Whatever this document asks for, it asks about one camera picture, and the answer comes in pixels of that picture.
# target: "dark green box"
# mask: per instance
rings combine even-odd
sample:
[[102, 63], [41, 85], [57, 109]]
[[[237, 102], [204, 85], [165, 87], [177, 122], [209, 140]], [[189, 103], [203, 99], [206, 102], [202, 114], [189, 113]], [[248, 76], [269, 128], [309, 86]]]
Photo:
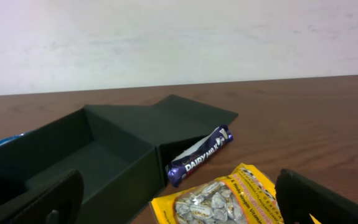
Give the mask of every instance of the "dark green box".
[[[169, 161], [236, 116], [174, 95], [151, 106], [86, 105], [0, 146], [0, 179], [33, 189], [79, 170], [77, 223], [127, 223], [165, 188]], [[0, 203], [21, 193], [12, 189]]]

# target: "yellow snack packet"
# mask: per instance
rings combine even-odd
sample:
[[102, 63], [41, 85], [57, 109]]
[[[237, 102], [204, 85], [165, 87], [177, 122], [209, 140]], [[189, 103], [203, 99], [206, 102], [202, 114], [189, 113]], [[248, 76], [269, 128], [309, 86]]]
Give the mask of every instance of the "yellow snack packet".
[[280, 224], [275, 195], [269, 178], [253, 165], [240, 164], [230, 175], [154, 198], [151, 206], [160, 224]]

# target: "purple wrapper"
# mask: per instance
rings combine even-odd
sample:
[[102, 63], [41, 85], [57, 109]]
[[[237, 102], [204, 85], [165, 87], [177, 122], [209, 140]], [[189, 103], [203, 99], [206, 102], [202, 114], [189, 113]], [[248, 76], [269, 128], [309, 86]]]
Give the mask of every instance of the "purple wrapper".
[[168, 165], [169, 181], [177, 187], [182, 179], [230, 141], [233, 141], [233, 136], [227, 125], [217, 127], [210, 135], [185, 150]]

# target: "dark green object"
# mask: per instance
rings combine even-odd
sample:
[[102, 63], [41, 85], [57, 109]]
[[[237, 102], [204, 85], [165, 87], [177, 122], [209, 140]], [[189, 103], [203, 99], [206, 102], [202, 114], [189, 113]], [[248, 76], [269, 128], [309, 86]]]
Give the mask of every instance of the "dark green object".
[[168, 162], [237, 116], [174, 95], [151, 106], [86, 105], [0, 146], [0, 179], [30, 190], [76, 169], [85, 185], [77, 223], [127, 223], [165, 188]]
[[285, 223], [358, 224], [358, 204], [289, 169], [282, 169], [276, 197]]
[[[1, 187], [14, 192], [11, 184]], [[0, 205], [0, 224], [74, 224], [82, 204], [83, 188], [79, 171], [67, 170]]]

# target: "cardboard box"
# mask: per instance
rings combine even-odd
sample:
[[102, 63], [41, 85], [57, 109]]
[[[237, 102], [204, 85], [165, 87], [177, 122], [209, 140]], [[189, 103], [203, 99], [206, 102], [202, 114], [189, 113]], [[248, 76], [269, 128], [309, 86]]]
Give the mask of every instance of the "cardboard box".
[[[237, 115], [174, 95], [151, 106], [86, 105], [0, 146], [0, 179], [27, 190], [76, 169], [85, 184], [77, 223], [127, 223], [165, 188], [169, 161]], [[6, 190], [0, 204], [23, 191]]]

